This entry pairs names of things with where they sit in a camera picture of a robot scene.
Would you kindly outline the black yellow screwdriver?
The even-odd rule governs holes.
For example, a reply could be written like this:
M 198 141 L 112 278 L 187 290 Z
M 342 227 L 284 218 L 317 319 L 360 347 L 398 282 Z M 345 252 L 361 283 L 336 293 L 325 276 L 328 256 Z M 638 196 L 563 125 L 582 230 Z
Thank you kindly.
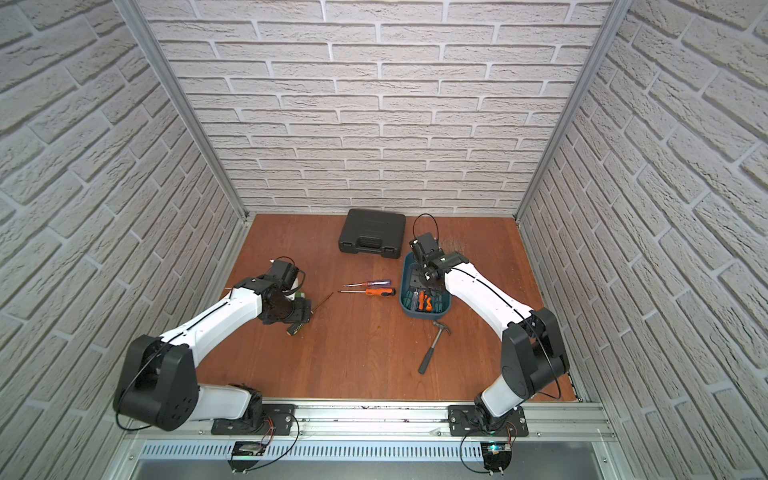
M 334 295 L 334 291 L 331 291 L 318 303 L 313 303 L 307 298 L 294 299 L 294 310 L 289 317 L 289 326 L 286 333 L 289 336 L 295 336 L 306 325 L 308 325 L 314 316 L 314 314 Z

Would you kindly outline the orange black curved screwdriver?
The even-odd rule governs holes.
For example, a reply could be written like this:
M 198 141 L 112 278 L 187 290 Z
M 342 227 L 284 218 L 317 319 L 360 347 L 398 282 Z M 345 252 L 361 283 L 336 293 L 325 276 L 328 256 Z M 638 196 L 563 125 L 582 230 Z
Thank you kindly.
M 433 311 L 431 295 L 427 290 L 422 290 L 419 292 L 418 310 L 421 312 Z

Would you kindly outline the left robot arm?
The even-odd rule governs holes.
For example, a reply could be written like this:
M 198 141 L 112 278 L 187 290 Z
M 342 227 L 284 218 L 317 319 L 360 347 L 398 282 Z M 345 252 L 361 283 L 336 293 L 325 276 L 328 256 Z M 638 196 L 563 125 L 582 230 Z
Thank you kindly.
M 252 320 L 287 325 L 296 334 L 308 324 L 312 304 L 302 294 L 306 274 L 288 257 L 269 270 L 236 283 L 230 292 L 184 324 L 158 336 L 141 335 L 128 346 L 113 400 L 115 417 L 138 421 L 139 429 L 173 431 L 195 421 L 213 421 L 213 433 L 257 434 L 271 429 L 262 394 L 245 385 L 204 385 L 202 360 Z

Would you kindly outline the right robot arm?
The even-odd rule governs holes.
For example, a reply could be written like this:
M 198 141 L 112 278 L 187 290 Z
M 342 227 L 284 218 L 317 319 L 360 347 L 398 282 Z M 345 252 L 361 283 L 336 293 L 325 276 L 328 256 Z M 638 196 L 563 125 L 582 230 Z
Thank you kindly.
M 410 242 L 416 273 L 428 288 L 462 300 L 497 334 L 500 375 L 474 401 L 476 422 L 497 430 L 505 417 L 569 372 L 555 314 L 523 304 L 485 278 L 464 255 L 446 253 L 430 233 Z

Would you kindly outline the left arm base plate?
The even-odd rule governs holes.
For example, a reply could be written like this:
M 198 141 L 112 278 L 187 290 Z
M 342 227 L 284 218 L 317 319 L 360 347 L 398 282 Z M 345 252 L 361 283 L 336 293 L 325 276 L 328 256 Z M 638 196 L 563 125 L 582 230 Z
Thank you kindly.
M 292 415 L 296 407 L 296 404 L 273 402 L 251 406 L 239 419 L 215 419 L 211 434 L 289 436 L 294 424 Z

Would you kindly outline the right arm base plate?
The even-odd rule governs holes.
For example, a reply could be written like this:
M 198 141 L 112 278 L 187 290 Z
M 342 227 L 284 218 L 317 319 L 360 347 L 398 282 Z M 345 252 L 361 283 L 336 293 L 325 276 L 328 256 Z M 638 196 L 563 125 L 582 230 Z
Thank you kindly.
M 522 407 L 511 409 L 500 417 L 494 417 L 482 405 L 453 404 L 447 407 L 447 419 L 452 437 L 492 436 L 527 437 L 527 419 Z

